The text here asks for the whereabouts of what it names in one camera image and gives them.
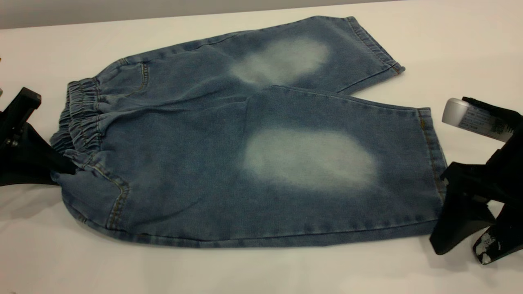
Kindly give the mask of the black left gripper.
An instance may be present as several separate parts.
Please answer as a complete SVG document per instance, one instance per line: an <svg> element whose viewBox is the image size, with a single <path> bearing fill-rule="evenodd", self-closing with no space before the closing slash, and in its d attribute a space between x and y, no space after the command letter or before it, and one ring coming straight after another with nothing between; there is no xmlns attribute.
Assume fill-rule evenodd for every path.
<svg viewBox="0 0 523 294"><path fill-rule="evenodd" d="M34 110L41 106L41 95L23 87L1 112L1 168L23 175L1 175L0 186L19 184L54 185L49 175L24 175L32 172L75 174L76 165L54 150L34 127L27 123Z"/></svg>

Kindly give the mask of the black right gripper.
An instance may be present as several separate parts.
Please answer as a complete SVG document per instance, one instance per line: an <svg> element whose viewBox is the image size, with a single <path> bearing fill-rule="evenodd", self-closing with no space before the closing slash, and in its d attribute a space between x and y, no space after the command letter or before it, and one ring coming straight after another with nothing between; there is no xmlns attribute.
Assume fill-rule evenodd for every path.
<svg viewBox="0 0 523 294"><path fill-rule="evenodd" d="M482 265L515 253L523 248L522 205L523 135L522 123L508 141L484 165L452 162L441 175L448 186L469 194L447 194L430 244L437 255L444 255L481 229L489 227L473 245ZM503 205L495 219L489 200Z"/></svg>

